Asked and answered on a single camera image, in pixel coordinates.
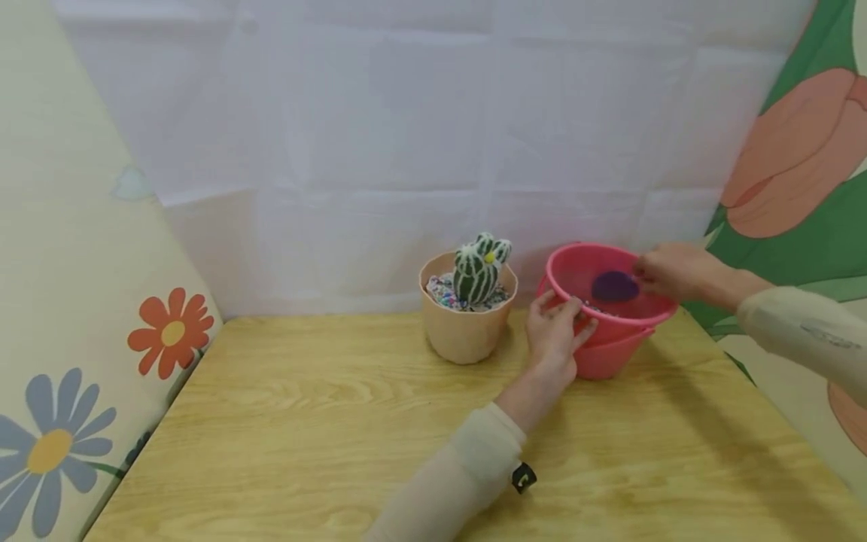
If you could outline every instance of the pink bucket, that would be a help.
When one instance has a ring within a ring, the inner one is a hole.
[[[607,380],[614,378],[626,367],[632,355],[644,339],[653,335],[653,328],[644,328],[633,336],[619,341],[596,346],[583,346],[575,352],[578,378],[584,380]]]
[[[599,321],[599,327],[587,342],[587,347],[611,345],[622,339],[635,338],[645,329],[652,332],[656,325],[665,322],[677,311],[674,300],[645,292],[625,303],[605,303],[591,296],[596,277],[606,271],[623,271],[631,275],[632,265],[637,259],[635,254],[613,246],[595,243],[562,246],[548,257],[538,295],[544,293],[547,284],[550,284],[557,293],[557,300],[551,306],[575,296],[610,313],[603,314],[586,305],[583,307],[584,314]]]

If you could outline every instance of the yellow flower center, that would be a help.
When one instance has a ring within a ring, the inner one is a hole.
[[[174,346],[178,343],[182,338],[184,338],[184,333],[186,332],[186,326],[180,320],[175,320],[174,322],[170,322],[165,328],[163,328],[162,335],[160,335],[160,339],[162,339],[163,344],[166,346]]]
[[[27,470],[33,474],[45,474],[56,469],[69,455],[72,435],[63,429],[55,429],[36,441],[27,456]]]

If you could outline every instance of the wooden table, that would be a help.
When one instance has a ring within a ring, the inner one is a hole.
[[[358,540],[387,497],[525,359],[440,360],[410,315],[223,328],[88,536]],[[577,382],[531,436],[539,482],[466,540],[867,540],[867,515],[679,313],[610,382]]]

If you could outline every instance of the blue flower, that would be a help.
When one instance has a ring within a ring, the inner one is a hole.
[[[95,468],[74,455],[102,457],[111,452],[112,441],[94,435],[107,428],[117,412],[108,408],[90,419],[100,388],[91,384],[79,395],[80,388],[81,369],[71,369],[57,388],[55,404],[48,375],[30,380],[25,396],[40,436],[0,415],[0,540],[18,530],[37,493],[33,533],[39,538],[51,534],[60,515],[61,473],[79,493],[96,485]]]

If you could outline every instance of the hand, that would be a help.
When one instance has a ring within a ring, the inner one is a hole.
[[[699,300],[735,312],[746,297],[772,287],[735,270],[698,245],[663,243],[643,254],[633,272],[643,290],[682,301]]]
[[[585,317],[581,313],[581,301],[573,297],[566,303],[545,310],[544,307],[554,296],[554,291],[548,290],[530,305],[526,324],[530,365],[568,383],[575,380],[577,370],[572,355],[590,339],[598,321],[591,318],[575,335],[575,320]]]

